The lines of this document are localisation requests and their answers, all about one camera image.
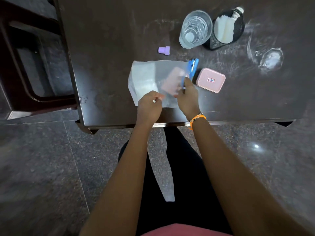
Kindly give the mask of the person's right hand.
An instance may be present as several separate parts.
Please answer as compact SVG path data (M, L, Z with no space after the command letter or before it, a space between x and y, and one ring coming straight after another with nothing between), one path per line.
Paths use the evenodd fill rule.
M189 78L185 78L184 86L185 89L178 91L184 92L184 97L183 99L177 99L177 103L187 120L192 120L201 113L199 108L199 94Z

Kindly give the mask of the person's left hand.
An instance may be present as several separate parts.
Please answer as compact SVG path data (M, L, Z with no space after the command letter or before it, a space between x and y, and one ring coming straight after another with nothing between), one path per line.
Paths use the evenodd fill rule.
M152 127L162 112L162 100L153 100L153 92L145 94L139 101L137 107L136 125Z

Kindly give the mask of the translucent plastic zip bag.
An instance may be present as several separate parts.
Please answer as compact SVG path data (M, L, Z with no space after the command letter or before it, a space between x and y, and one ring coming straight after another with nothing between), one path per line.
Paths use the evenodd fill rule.
M166 76L175 67L181 67L182 61L175 60L159 60L148 62L132 63L131 71L128 77L128 89L132 96L135 106L138 101L148 92L156 91L165 98L162 100L163 108L177 108L177 99L172 95L161 90L161 85Z

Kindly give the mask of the blue plastic clip tool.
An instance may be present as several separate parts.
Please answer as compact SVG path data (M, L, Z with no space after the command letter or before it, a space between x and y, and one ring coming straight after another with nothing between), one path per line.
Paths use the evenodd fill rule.
M182 68L179 73L180 89L185 89L185 86L184 86L185 78L189 78L191 82L193 81L193 78L198 68L198 64L199 64L199 59L197 58L193 58L193 59L190 59L189 61L182 62L181 64Z

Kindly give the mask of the person's right forearm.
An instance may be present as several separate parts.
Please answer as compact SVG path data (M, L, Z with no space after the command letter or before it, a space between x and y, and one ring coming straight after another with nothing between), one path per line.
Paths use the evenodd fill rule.
M190 125L234 236L312 236L225 145L204 115L195 116Z

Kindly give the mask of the person's left forearm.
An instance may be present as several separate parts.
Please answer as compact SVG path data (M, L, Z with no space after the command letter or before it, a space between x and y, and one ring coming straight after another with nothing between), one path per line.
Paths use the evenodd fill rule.
M153 124L136 123L120 161L79 236L135 236Z

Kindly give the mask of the pink flat block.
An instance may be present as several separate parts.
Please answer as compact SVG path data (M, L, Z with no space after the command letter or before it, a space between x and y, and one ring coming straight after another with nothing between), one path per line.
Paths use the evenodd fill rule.
M187 73L185 70L179 67L173 68L165 80L163 80L161 90L172 96L177 95L178 91L182 88L182 81L186 76Z

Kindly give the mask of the pink lidded container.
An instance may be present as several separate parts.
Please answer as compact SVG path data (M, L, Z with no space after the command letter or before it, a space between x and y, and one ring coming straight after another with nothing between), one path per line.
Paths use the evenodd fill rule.
M203 68L196 79L196 85L208 91L219 93L225 80L226 76L224 74L209 68Z

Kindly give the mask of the clear drinking glass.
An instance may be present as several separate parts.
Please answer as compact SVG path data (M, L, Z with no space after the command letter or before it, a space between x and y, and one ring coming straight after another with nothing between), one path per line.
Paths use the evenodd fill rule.
M189 13L182 24L179 42L185 49L201 46L212 34L213 22L208 13L196 10Z

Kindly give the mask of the black mesh cup holder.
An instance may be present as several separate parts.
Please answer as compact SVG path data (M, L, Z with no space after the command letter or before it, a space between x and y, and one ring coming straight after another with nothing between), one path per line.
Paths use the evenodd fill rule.
M218 15L208 40L210 50L232 44L242 36L245 29L243 13L242 7L236 7Z

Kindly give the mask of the white folded paper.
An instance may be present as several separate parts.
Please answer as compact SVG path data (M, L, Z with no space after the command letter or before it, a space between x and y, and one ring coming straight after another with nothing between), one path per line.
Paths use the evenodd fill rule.
M214 35L219 42L229 44L233 41L235 22L236 19L226 15L222 15L216 19Z

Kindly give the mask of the black trousers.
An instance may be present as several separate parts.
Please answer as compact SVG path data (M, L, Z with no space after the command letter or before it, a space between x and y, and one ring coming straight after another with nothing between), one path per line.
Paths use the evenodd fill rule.
M147 153L144 185L136 235L174 223L233 235L205 165L177 127L164 128L175 201L167 202L153 173Z

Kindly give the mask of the dark wooden chair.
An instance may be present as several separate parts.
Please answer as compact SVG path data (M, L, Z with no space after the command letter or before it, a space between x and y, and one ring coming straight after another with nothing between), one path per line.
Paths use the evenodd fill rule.
M0 122L76 109L54 0L0 0Z

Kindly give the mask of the pink shirt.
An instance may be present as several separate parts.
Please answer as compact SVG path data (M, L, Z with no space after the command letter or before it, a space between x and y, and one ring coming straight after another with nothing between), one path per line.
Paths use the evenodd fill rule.
M141 236L233 236L201 227L174 223L149 231Z

